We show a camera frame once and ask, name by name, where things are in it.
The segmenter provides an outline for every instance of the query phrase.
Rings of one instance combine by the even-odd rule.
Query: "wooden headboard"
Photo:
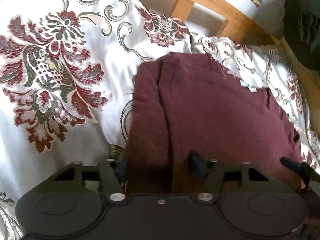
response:
[[[229,37],[236,43],[241,43],[250,33],[259,37],[261,45],[274,44],[274,41],[262,28],[225,0],[176,0],[172,7],[171,17],[185,21],[194,3],[198,3],[225,18],[216,36]]]

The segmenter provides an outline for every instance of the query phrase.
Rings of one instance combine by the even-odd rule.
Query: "wooden bed post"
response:
[[[185,22],[195,2],[190,0],[176,0],[172,6],[171,17]]]

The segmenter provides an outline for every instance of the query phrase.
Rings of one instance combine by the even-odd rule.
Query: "wooden bed frame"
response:
[[[285,39],[278,40],[268,35],[253,20],[225,0],[175,0],[171,10],[171,17],[179,18],[185,22],[194,3],[198,3],[225,18],[216,34],[217,37],[229,37],[235,43],[241,43],[250,34],[259,38],[260,45],[270,44],[286,50],[293,62],[291,68],[297,74],[300,83],[304,87],[310,107],[311,122],[320,134],[320,78],[315,75],[314,71],[308,70],[298,61]]]

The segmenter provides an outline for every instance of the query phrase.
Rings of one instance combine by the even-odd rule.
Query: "bed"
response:
[[[184,24],[194,3],[225,18],[215,36]],[[175,0],[170,17],[139,0],[0,4],[0,211],[11,237],[22,234],[11,214],[28,190],[66,163],[122,158],[137,67],[169,52],[209,53],[252,93],[269,87],[320,173],[319,77],[224,0]],[[260,44],[242,44],[247,35]]]

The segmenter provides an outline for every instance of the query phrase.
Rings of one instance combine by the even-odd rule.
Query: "bedspread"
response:
[[[122,158],[137,68],[169,52],[210,53],[251,92],[269,87],[317,172],[319,141],[285,55],[190,33],[138,0],[0,0],[0,215],[66,164]]]

